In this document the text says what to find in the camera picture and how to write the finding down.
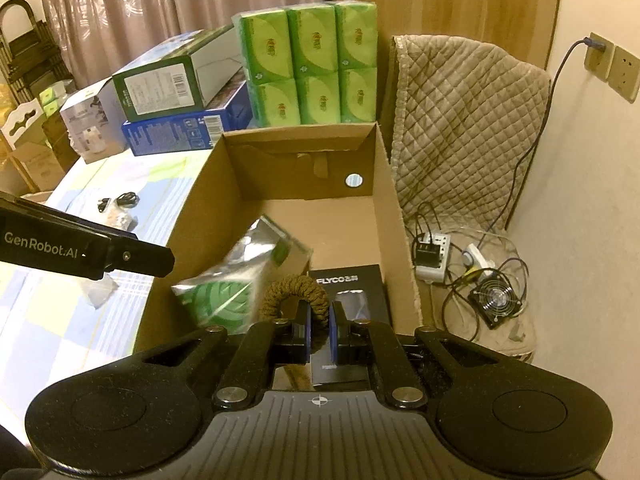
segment stack of tissue packs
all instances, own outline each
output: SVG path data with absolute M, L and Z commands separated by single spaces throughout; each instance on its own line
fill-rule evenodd
M 234 16 L 252 111 L 258 126 L 300 124 L 287 11 L 265 9 Z
M 234 23 L 257 126 L 376 120 L 376 4 L 301 4 Z
M 293 69 L 303 124 L 340 122 L 335 11 L 327 4 L 287 9 Z
M 334 4 L 343 123 L 376 120 L 378 10 L 369 2 Z

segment quilted chair cover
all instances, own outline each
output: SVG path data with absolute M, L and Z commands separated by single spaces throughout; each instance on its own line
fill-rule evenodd
M 396 36 L 392 57 L 391 167 L 405 215 L 429 200 L 447 224 L 486 228 L 540 129 L 550 77 L 498 46 L 455 36 Z

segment gray ribbed plate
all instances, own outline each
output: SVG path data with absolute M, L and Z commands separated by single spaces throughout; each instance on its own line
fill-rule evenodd
M 67 479 L 56 473 L 44 479 Z M 217 415 L 185 454 L 144 480 L 492 480 L 452 455 L 416 413 L 373 392 L 267 392 Z M 596 479 L 579 475 L 575 480 Z

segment metal screw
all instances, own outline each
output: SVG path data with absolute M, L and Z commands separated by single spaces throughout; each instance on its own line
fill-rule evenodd
M 228 386 L 226 388 L 220 388 L 216 393 L 218 400 L 224 404 L 235 404 L 246 399 L 247 392 L 244 388 L 238 386 Z
M 402 386 L 393 390 L 391 396 L 402 405 L 408 405 L 420 402 L 424 394 L 418 388 Z

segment power strip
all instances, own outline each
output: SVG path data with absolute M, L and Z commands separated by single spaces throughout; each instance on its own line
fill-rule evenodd
M 430 240 L 430 236 L 427 234 L 425 242 Z M 449 250 L 451 247 L 451 236 L 441 233 L 433 234 L 433 243 L 440 246 L 440 266 L 439 267 L 426 267 L 416 266 L 415 275 L 419 280 L 423 280 L 427 283 L 443 283 L 447 265 L 449 264 Z

